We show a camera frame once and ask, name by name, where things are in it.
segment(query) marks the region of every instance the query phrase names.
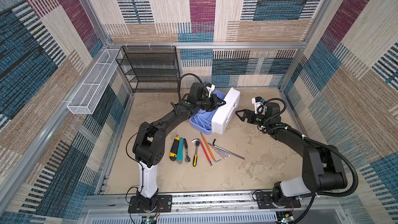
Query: beige floor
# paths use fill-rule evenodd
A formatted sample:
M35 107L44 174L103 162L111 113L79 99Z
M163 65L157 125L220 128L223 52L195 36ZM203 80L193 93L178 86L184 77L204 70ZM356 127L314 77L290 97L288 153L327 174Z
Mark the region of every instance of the beige floor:
M277 89L238 88L241 91L238 110L252 109L251 98L261 96L269 99L279 97ZM127 140L137 132L139 125L163 117L173 108L170 102L177 102L177 93L137 93L127 125L117 151L106 193L126 193L131 186L139 184L138 164L126 155ZM293 125L289 114L282 114L282 121ZM201 147L198 149L198 164L171 161L168 154L176 135L188 141L188 154L193 157L195 145L191 140L200 138L200 133L191 127L189 121L181 123L166 138L165 156L159 163L157 183L160 192L213 191L236 189L269 189L277 181L292 179L301 175L302 158L289 147L269 135L262 134L257 127L242 122L236 115L223 135L205 135L207 142L217 139L216 144L246 158L231 156L210 166ZM135 137L128 145L130 154Z

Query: blue plastic tray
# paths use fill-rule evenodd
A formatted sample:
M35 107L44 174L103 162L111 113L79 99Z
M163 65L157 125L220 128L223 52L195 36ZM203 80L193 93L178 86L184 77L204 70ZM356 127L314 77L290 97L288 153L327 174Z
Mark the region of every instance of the blue plastic tray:
M215 90L214 93L220 99L224 99L226 94ZM211 112L206 112L205 110L199 110L198 113L195 113L190 119L189 122L191 126L195 129L201 131L204 134L209 135L211 133L211 119L213 118L214 114L216 113L217 109Z

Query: white wire basket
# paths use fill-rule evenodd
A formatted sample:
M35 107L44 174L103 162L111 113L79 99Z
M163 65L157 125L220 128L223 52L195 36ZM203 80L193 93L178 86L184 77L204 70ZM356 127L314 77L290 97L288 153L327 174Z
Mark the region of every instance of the white wire basket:
M73 114L93 114L117 68L116 58L122 58L116 49L107 49L101 55L68 103L69 111Z

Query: striped fabric wall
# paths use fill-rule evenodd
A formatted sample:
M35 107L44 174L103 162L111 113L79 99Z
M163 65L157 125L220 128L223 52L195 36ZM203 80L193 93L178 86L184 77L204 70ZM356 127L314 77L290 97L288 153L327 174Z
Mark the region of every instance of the striped fabric wall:
M90 1L113 42L295 42L322 0Z
M398 223L398 0L334 0L284 93L359 174L357 223Z
M0 0L0 183L101 47L79 0Z
M129 93L115 72L92 115L68 114L0 224L73 224L93 195L115 139Z
M0 0L0 183L101 47L79 0ZM118 80L107 94L121 103L68 116L0 223L76 219L124 110Z
M177 50L180 73L194 73L216 87L280 85L296 50ZM184 77L181 87L190 88L193 77Z

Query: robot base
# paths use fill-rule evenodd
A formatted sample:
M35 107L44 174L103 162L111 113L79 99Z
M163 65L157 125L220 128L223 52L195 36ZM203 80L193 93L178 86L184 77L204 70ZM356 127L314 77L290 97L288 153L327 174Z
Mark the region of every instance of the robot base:
M256 199L259 200L257 202L259 209L277 208L272 204L271 194L272 194L272 192L261 192L261 191L258 191L255 193ZM299 200L293 200L291 202L293 204L293 207L301 208L301 203Z
M162 204L162 213L172 211L172 195L158 195L158 202ZM145 213L146 211L151 211L152 209L147 209L143 204L140 204L137 196L133 196L130 199L129 214ZM156 213L159 210L159 204L156 204L155 209L151 213Z

